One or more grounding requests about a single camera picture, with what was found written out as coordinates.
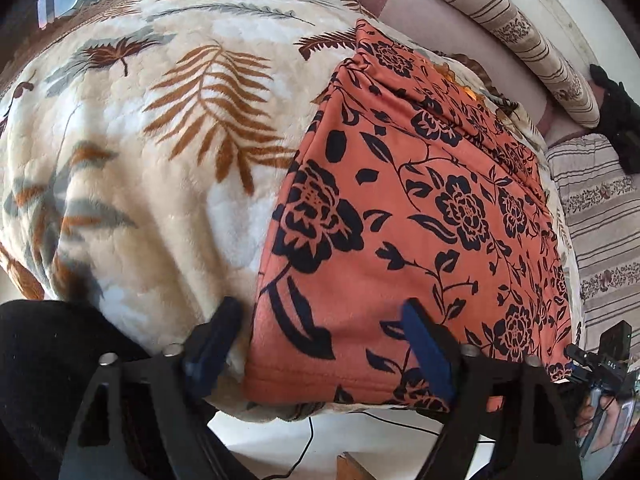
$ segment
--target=leaf-patterned blanket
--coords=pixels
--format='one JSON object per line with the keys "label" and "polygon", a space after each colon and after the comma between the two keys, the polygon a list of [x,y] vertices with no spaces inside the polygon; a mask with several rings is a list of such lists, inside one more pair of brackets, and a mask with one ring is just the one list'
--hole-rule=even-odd
{"label": "leaf-patterned blanket", "polygon": [[[250,420],[298,416],[239,389],[276,197],[353,55],[356,20],[410,41],[353,0],[106,2],[34,45],[0,101],[0,262],[31,297],[87,301],[150,352],[235,296],[246,326],[212,401]],[[459,63],[421,52],[482,91]],[[503,120],[541,161],[575,339],[577,267],[543,141],[524,113]]]}

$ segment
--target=floral stripe pattern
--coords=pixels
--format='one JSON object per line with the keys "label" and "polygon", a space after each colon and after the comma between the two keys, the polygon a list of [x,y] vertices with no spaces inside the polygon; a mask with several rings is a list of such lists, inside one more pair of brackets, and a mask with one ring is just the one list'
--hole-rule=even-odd
{"label": "floral stripe pattern", "polygon": [[289,169],[245,393],[446,410],[399,325],[417,298],[493,358],[567,374],[571,321],[534,153],[468,88],[364,20]]}

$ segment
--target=beige striped fabric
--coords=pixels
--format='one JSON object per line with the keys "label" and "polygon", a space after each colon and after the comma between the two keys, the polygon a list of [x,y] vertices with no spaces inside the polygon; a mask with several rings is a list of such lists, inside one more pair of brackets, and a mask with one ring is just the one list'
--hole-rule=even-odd
{"label": "beige striped fabric", "polygon": [[538,76],[581,126],[594,128],[600,111],[585,78],[510,0],[444,0],[482,25]]}
{"label": "beige striped fabric", "polygon": [[622,171],[609,141],[597,134],[547,152],[580,270],[585,349],[620,320],[640,352],[640,176]]}

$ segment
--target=person's leg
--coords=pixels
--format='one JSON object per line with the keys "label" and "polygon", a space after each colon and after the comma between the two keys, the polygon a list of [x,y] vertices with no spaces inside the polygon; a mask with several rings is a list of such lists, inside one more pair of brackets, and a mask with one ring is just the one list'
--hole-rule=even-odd
{"label": "person's leg", "polygon": [[0,305],[0,420],[42,480],[56,480],[84,390],[105,352],[148,357],[97,310],[59,301]]}

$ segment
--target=bolt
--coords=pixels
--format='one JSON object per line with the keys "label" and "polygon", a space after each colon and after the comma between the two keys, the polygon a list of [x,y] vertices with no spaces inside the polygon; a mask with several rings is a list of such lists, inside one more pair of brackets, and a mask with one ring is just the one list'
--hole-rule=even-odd
{"label": "bolt", "polygon": [[102,354],[98,359],[98,363],[100,366],[109,366],[114,364],[118,360],[118,355],[113,352],[107,352],[106,354]]}
{"label": "bolt", "polygon": [[460,351],[462,355],[466,355],[467,357],[478,357],[480,355],[480,349],[473,345],[462,345]]}
{"label": "bolt", "polygon": [[542,366],[542,361],[540,360],[540,358],[537,355],[528,355],[524,358],[524,362],[526,362],[526,364],[528,364],[529,366],[533,366],[533,367],[541,367]]}
{"label": "bolt", "polygon": [[170,345],[164,347],[164,349],[162,350],[162,355],[164,357],[173,357],[175,355],[180,355],[182,353],[182,350],[184,349],[182,348],[182,345],[180,343],[171,343]]}

